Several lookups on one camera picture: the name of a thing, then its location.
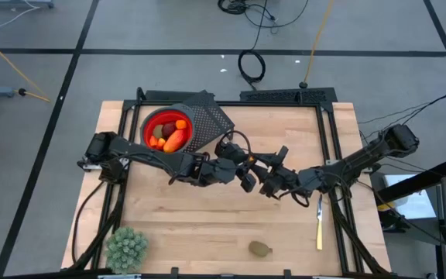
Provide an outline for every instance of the artificial plant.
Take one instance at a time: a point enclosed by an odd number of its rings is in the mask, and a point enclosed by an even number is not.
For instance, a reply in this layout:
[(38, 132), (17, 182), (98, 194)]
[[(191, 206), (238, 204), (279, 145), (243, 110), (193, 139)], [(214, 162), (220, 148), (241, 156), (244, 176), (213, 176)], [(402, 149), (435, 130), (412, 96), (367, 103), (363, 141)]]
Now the artificial plant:
[(139, 271), (146, 258), (147, 238), (130, 227), (122, 227), (106, 241), (106, 266), (116, 274)]

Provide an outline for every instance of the metal frame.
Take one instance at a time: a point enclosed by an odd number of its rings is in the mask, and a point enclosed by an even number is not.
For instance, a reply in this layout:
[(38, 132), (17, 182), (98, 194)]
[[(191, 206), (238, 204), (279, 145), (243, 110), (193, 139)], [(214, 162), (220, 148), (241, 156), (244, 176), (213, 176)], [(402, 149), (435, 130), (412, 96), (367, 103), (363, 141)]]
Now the metal frame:
[[(139, 119), (139, 111), (140, 111), (141, 106), (143, 106), (143, 105), (173, 105), (173, 104), (176, 104), (179, 102), (181, 102), (181, 101), (147, 100), (142, 89), (138, 88), (136, 100), (124, 100), (124, 102), (123, 102), (122, 116), (120, 118), (120, 123), (118, 126), (118, 134), (119, 135), (125, 134), (125, 124), (127, 121), (126, 119), (127, 119), (127, 115), (130, 112), (130, 110), (133, 110), (133, 117), (132, 117), (132, 122), (131, 122), (131, 126), (130, 126), (129, 140), (133, 141), (135, 139), (135, 135), (137, 133), (136, 127), (137, 127), (137, 122)], [(323, 118), (323, 111), (326, 111), (328, 114), (328, 122), (329, 122), (330, 130), (331, 130), (331, 137), (333, 139), (335, 158), (337, 160), (341, 159), (340, 141), (338, 138), (338, 131), (337, 131), (337, 126), (336, 126), (336, 121), (334, 118), (335, 114), (334, 114), (333, 105), (331, 102), (318, 103), (318, 102), (298, 101), (298, 102), (276, 103), (276, 102), (252, 102), (252, 101), (219, 101), (217, 103), (220, 106), (266, 106), (266, 107), (315, 108), (316, 116), (317, 116), (317, 124), (318, 124), (318, 129), (319, 129), (319, 134), (320, 134), (321, 149), (322, 149), (323, 158), (324, 158), (325, 163), (326, 163), (326, 160), (330, 159), (329, 149), (328, 149), (328, 141), (327, 141), (327, 137), (326, 137), (326, 131), (325, 131), (325, 127), (324, 127), (324, 118)], [(119, 190), (122, 192), (126, 191), (127, 179), (125, 179), (124, 183), (119, 185)], [(111, 199), (112, 199), (113, 187), (114, 187), (114, 185), (109, 184), (108, 188), (106, 189), (105, 201), (104, 201), (104, 204), (102, 207), (99, 229), (103, 226), (103, 224), (105, 223), (105, 220), (108, 217), (109, 208), (110, 208), (110, 205), (112, 202)], [(334, 193), (332, 191), (330, 193), (330, 198), (332, 200), (336, 200), (337, 199), (336, 193)], [(348, 199), (345, 199), (344, 210), (345, 210), (349, 225), (355, 231), (355, 220), (354, 220), (354, 215), (353, 215), (352, 203)], [(115, 223), (113, 230), (116, 230), (119, 227), (120, 222), (121, 222), (121, 214), (122, 213), (120, 212), (120, 218), (118, 218), (118, 221)], [(335, 235), (336, 235), (337, 245), (338, 245), (338, 257), (339, 257), (339, 261), (340, 261), (341, 272), (345, 276), (346, 274), (349, 274), (350, 271), (348, 269), (348, 261), (347, 261), (347, 254), (346, 254), (347, 251), (345, 249), (344, 233), (343, 233), (340, 225), (335, 220), (334, 220), (334, 223), (335, 223), (334, 227), (335, 227)], [(357, 249), (354, 248), (353, 245), (352, 245), (352, 253), (354, 256), (356, 273), (363, 274), (364, 267), (362, 264), (362, 258), (360, 256), (359, 252), (357, 251)], [(100, 254), (101, 254), (101, 247), (98, 247), (98, 249), (93, 257), (93, 260), (92, 260), (92, 266), (91, 266), (92, 269), (98, 268)], [(142, 277), (154, 276), (157, 278), (165, 278), (165, 277), (172, 278), (173, 272), (175, 272), (175, 271), (178, 274), (177, 267), (172, 268), (172, 274), (142, 274)], [(283, 276), (288, 277), (288, 278), (292, 278), (292, 277), (293, 278), (311, 278), (310, 276), (292, 276), (290, 270), (284, 270)], [(270, 278), (271, 279), (271, 278), (283, 278), (283, 276), (259, 276), (259, 278)], [(205, 274), (205, 275), (202, 275), (202, 274), (193, 275), (192, 274), (191, 277), (221, 278), (222, 275), (221, 274)], [(238, 275), (238, 277), (240, 277), (240, 278), (256, 278), (256, 276), (253, 276), (253, 275), (249, 275), (249, 276)]]

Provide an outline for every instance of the wooden table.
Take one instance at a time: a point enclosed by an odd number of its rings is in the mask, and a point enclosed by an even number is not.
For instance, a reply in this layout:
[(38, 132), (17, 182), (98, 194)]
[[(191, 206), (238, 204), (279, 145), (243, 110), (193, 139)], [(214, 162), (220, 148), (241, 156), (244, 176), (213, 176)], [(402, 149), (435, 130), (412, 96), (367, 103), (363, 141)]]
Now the wooden table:
[[(157, 108), (159, 107), (142, 106), (139, 126)], [(313, 108), (222, 108), (235, 123), (235, 129), (242, 131), (250, 139), (252, 151), (277, 152), (285, 145), (290, 150), (284, 161), (288, 168), (299, 170), (323, 164)], [(116, 131), (121, 112), (122, 102), (103, 102), (96, 132)], [(362, 147), (354, 108), (351, 103), (334, 103), (334, 113), (341, 151), (345, 157)], [(331, 158), (335, 158), (325, 113), (324, 124)], [(238, 135), (235, 135), (234, 141), (245, 146)], [(202, 151), (210, 152), (214, 157), (214, 147), (215, 142), (208, 144)], [(99, 171), (84, 175), (77, 208), (97, 186), (98, 176)], [(318, 251), (317, 191), (310, 200), (310, 208), (303, 208), (292, 198), (276, 201), (260, 195), (259, 185), (256, 185), (252, 193), (246, 194), (239, 186), (238, 179), (227, 185), (214, 184), (207, 188), (180, 182), (169, 186), (168, 180), (168, 175), (162, 170), (132, 163), (122, 226), (131, 226), (142, 231), (149, 239), (148, 256), (140, 272), (168, 274), (171, 267), (179, 267), (181, 274), (277, 275), (283, 274), (284, 269), (291, 269), (295, 275), (341, 275), (327, 195), (323, 198), (323, 250)], [(369, 183), (369, 178), (365, 175), (360, 180)], [(82, 212), (77, 235), (77, 255), (87, 248), (98, 231), (104, 194), (105, 187), (91, 198)], [(388, 255), (372, 192), (360, 185), (353, 185), (352, 194), (359, 238), (380, 265), (389, 270)], [(273, 248), (273, 252), (265, 258), (252, 255), (247, 247), (253, 240), (266, 243)], [(350, 241), (345, 241), (345, 244), (349, 268), (355, 270)], [(70, 252), (71, 234), (63, 257), (63, 267), (72, 264)], [(100, 267), (104, 265), (103, 256)]]

